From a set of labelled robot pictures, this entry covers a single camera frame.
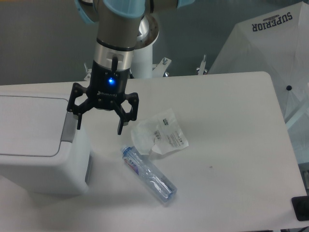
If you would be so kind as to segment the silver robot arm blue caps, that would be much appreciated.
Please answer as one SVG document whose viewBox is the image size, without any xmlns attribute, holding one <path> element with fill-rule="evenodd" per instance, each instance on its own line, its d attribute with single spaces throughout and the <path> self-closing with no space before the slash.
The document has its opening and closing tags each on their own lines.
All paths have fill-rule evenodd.
<svg viewBox="0 0 309 232">
<path fill-rule="evenodd" d="M 115 111 L 120 117 L 117 133 L 137 119 L 139 97 L 126 94 L 126 84 L 137 43 L 140 22 L 147 14 L 192 4 L 191 0 L 77 0 L 82 17 L 98 22 L 97 42 L 90 84 L 72 85 L 67 111 L 82 116 L 92 108 Z"/>
</svg>

